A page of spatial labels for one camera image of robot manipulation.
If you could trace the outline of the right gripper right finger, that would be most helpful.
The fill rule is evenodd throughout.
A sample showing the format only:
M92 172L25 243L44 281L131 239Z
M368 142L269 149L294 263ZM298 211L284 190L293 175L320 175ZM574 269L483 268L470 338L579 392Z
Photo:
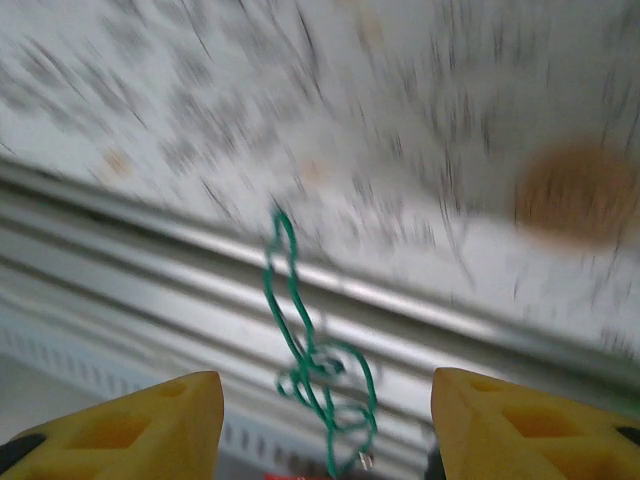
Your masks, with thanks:
M446 480L640 480L640 421L455 368L431 415Z

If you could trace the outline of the aluminium front frame rail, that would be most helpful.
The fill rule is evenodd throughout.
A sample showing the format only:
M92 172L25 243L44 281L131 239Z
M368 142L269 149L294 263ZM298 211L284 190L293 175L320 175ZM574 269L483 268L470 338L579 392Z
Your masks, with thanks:
M320 333L359 346L379 400L376 450L433 441L440 366L535 387L640 420L640 232L588 248L452 212L403 189L375 206L310 201L291 214L300 292ZM291 357L262 291L260 236L0 161L0 267L171 363L217 363L274 393Z

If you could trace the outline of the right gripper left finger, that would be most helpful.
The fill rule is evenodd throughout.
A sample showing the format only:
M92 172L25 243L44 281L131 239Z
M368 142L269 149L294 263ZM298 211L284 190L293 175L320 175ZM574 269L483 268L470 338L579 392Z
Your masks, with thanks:
M0 445L0 480L214 480L223 390L188 374L23 431Z

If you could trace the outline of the floral table cover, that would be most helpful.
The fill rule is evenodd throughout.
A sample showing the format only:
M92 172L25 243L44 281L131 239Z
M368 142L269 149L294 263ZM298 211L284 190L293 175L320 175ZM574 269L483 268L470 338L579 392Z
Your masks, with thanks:
M640 167L640 0L0 0L0 156L640 363L640 233L515 217L586 145Z

